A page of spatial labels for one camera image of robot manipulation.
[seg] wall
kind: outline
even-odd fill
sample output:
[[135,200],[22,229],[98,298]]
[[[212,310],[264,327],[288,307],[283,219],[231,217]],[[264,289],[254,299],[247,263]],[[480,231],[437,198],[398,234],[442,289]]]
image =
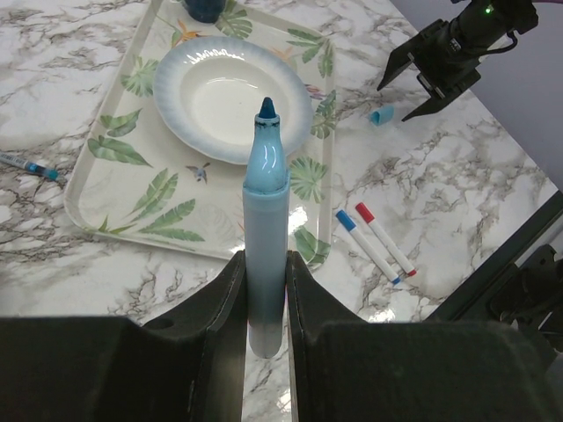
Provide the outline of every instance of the wall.
[[[469,3],[392,0],[417,28],[457,16]],[[488,57],[473,92],[553,183],[563,189],[563,4],[536,4],[539,26],[504,55]]]

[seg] white bowl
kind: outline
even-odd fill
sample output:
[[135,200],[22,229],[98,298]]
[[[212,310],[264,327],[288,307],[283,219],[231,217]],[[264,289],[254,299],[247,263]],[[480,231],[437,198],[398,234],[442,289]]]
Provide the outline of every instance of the white bowl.
[[153,91],[166,126],[180,140],[227,163],[248,163],[264,97],[280,115],[287,155],[311,131],[311,98],[299,76],[250,42],[202,37],[180,44],[159,63]]

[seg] tray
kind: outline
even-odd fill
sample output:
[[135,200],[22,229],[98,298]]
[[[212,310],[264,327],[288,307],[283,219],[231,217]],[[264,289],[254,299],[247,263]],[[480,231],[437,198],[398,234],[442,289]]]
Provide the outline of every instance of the tray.
[[181,4],[150,2],[77,160],[65,209],[77,226],[102,236],[226,259],[244,249],[245,167],[187,147],[163,123],[152,98],[159,60],[179,43],[209,35],[272,51],[311,95],[310,139],[289,157],[289,248],[319,266],[331,237],[333,44],[234,0],[215,25],[191,19]]

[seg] marble countertop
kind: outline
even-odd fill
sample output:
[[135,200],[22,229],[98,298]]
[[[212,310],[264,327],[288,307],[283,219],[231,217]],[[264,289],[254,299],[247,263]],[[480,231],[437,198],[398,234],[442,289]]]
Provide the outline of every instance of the marble countertop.
[[[69,177],[146,3],[4,2],[1,150]],[[315,277],[368,321],[427,317],[555,187],[471,93],[434,116],[371,126],[370,110],[394,104],[404,115],[426,98],[413,70],[376,90],[388,54],[415,34],[389,0],[246,3],[334,41],[340,123],[333,208],[367,202],[418,269],[394,287],[334,222],[332,252]],[[225,264],[85,234],[66,216],[62,189],[0,167],[1,316],[112,314],[142,323]],[[290,420],[286,340],[272,360],[249,353],[245,378],[243,420]]]

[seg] red marker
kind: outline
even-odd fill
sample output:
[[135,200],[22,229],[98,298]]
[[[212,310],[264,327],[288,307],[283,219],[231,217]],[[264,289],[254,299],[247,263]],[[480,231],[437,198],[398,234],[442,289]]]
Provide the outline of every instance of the red marker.
[[389,237],[381,225],[377,222],[376,217],[369,211],[363,202],[355,206],[356,211],[362,216],[363,220],[369,225],[371,230],[376,234],[377,238],[387,248],[387,251],[397,260],[398,264],[405,270],[406,275],[412,276],[416,274],[413,264],[407,259],[405,254],[399,250],[393,239]]

